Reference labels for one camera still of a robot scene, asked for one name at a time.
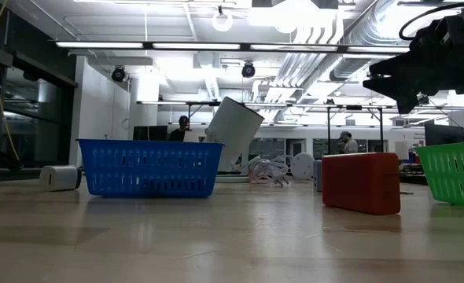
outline white paper roll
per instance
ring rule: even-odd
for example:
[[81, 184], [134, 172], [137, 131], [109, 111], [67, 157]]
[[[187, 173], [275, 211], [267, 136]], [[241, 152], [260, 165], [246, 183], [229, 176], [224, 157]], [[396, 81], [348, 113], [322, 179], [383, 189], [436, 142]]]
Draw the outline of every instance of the white paper roll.
[[76, 189], [82, 181], [82, 172], [74, 166], [45, 166], [40, 171], [40, 185], [46, 191]]

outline black camera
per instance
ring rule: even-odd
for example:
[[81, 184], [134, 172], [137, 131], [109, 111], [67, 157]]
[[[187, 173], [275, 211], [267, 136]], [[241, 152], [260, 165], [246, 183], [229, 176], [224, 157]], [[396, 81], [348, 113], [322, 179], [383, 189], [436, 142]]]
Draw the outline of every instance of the black camera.
[[255, 67], [253, 67], [253, 63], [246, 62], [245, 66], [242, 68], [242, 77], [249, 79], [255, 75]]
[[112, 80], [114, 82], [123, 83], [127, 79], [127, 74], [125, 72], [124, 66], [116, 66], [115, 71], [112, 73]]

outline security camera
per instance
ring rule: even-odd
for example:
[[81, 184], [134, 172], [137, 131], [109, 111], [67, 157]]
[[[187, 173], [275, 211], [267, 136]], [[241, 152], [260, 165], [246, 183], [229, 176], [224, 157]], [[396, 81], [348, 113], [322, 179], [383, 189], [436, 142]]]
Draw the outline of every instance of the security camera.
[[127, 79], [127, 74], [125, 72], [124, 66], [116, 66], [115, 71], [112, 73], [112, 80], [114, 82], [123, 83]]
[[419, 105], [428, 105], [429, 104], [429, 98], [427, 95], [422, 95], [421, 97], [418, 98]]
[[253, 67], [252, 62], [246, 62], [245, 66], [242, 68], [243, 78], [249, 79], [255, 75], [255, 67]]

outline computer monitor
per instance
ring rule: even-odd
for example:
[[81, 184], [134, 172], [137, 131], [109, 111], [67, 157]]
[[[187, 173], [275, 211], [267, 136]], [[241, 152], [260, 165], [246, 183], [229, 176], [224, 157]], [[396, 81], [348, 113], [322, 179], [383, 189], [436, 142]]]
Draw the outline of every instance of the computer monitor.
[[424, 131], [427, 146], [464, 142], [464, 129], [462, 127], [425, 125]]
[[132, 139], [135, 141], [148, 141], [148, 127], [146, 126], [134, 127], [134, 133], [132, 134]]
[[150, 126], [148, 127], [150, 141], [167, 141], [168, 126]]

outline wooden floor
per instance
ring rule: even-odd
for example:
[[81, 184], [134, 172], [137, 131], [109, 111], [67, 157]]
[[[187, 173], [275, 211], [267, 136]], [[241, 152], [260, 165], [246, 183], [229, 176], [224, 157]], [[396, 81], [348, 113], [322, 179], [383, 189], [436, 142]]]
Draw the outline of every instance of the wooden floor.
[[0, 282], [464, 282], [464, 207], [403, 186], [398, 215], [322, 205], [311, 183], [207, 200], [103, 199], [0, 183]]

